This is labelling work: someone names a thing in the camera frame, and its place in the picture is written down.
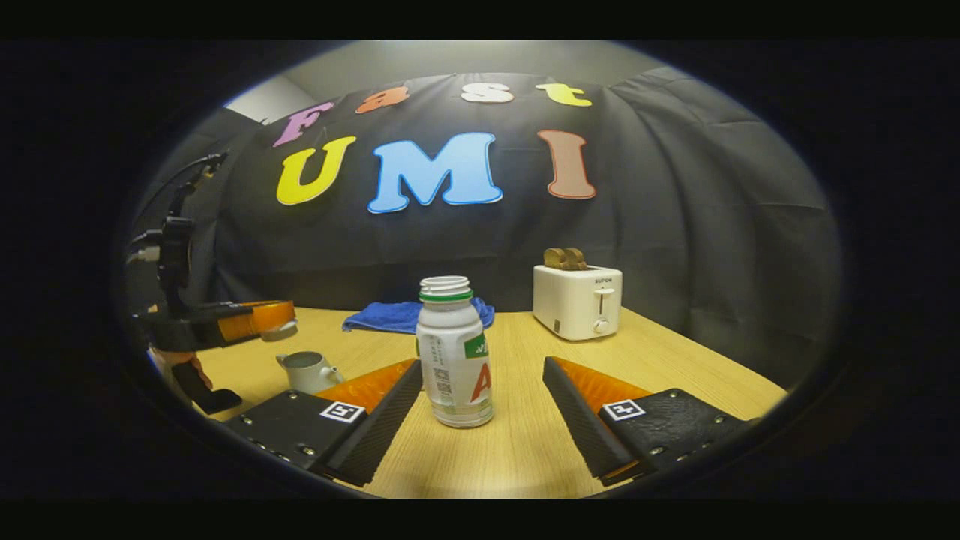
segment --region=yellow letter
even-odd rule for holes
[[[340,172],[340,165],[344,162],[347,147],[356,139],[355,136],[345,136],[327,142],[324,145],[326,160],[324,161],[324,167],[320,170],[320,176],[307,185],[300,185],[300,175],[303,173],[303,166],[306,165],[307,158],[313,156],[317,151],[313,148],[307,148],[296,154],[291,154],[283,161],[283,173],[280,175],[279,184],[276,185],[276,199],[281,204],[291,207],[319,197],[337,180],[337,174]]]
[[[563,83],[550,83],[548,85],[537,85],[537,88],[546,90],[546,95],[557,103],[572,105],[574,107],[589,107],[593,103],[589,99],[580,99],[573,94],[584,93],[580,88],[571,88]]]

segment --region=black fabric backdrop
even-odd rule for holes
[[[467,102],[468,83],[501,83],[515,99]],[[590,107],[549,99],[565,83]],[[368,96],[407,86],[406,100],[356,114]],[[362,88],[331,99],[303,135],[273,147],[286,119],[252,134],[218,174],[218,200],[185,212],[206,233],[194,251],[209,300],[290,299],[302,307],[362,309],[416,299],[420,279],[468,276],[499,311],[532,306],[532,267],[547,247],[580,248],[624,275],[623,306],[791,387],[819,357],[840,300],[841,253],[828,203],[802,159],[760,119],[719,91],[664,67],[603,87],[542,76],[456,74]],[[540,130],[583,137],[596,196],[552,196]],[[431,159],[455,135],[493,134],[493,183],[502,200],[373,214],[378,146],[412,140]],[[276,199],[282,163],[354,135],[336,182],[295,206]],[[444,180],[441,193],[448,185]]]

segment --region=bottle cap opening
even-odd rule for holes
[[[470,280],[463,276],[438,276],[420,280],[420,299],[432,302],[455,302],[473,297]]]

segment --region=white wall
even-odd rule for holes
[[[298,110],[317,105],[316,100],[283,75],[273,77],[233,98],[226,107],[269,124]]]

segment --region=white toaster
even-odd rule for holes
[[[573,341],[616,332],[623,273],[613,268],[558,270],[534,266],[534,316],[556,335]]]

